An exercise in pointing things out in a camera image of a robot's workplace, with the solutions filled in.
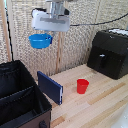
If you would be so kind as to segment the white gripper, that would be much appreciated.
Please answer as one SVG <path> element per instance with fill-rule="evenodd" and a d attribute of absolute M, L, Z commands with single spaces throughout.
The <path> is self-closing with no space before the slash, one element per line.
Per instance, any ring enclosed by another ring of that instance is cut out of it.
<path fill-rule="evenodd" d="M 51 18 L 44 11 L 33 10 L 31 26 L 35 30 L 67 32 L 70 27 L 70 20 L 66 16 L 60 16 L 58 19 Z"/>

